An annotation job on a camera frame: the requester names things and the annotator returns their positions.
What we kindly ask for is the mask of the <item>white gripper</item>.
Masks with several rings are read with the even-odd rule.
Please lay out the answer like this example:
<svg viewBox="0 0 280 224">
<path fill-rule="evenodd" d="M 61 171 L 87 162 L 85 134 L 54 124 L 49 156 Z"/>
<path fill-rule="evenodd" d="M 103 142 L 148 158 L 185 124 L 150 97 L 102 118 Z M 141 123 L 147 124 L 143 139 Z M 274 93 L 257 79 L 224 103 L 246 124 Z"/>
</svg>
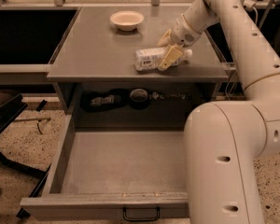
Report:
<svg viewBox="0 0 280 224">
<path fill-rule="evenodd" d="M 195 32 L 186 22 L 183 15 L 180 15 L 174 22 L 172 29 L 168 30 L 160 39 L 157 46 L 166 47 L 165 54 L 158 64 L 160 71 L 167 70 L 182 55 L 183 49 L 178 45 L 186 47 L 192 46 L 199 39 L 199 34 Z"/>
</svg>

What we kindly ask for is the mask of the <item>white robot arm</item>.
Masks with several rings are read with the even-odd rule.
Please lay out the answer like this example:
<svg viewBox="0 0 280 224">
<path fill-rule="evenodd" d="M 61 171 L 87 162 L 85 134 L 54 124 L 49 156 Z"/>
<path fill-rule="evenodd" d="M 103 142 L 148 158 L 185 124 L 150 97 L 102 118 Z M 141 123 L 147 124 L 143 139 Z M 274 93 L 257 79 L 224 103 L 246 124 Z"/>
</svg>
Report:
<svg viewBox="0 0 280 224">
<path fill-rule="evenodd" d="M 190 224 L 264 224 L 253 160 L 280 151 L 280 58 L 244 0 L 195 0 L 161 45 L 219 23 L 245 98 L 195 108 L 184 129 Z"/>
</svg>

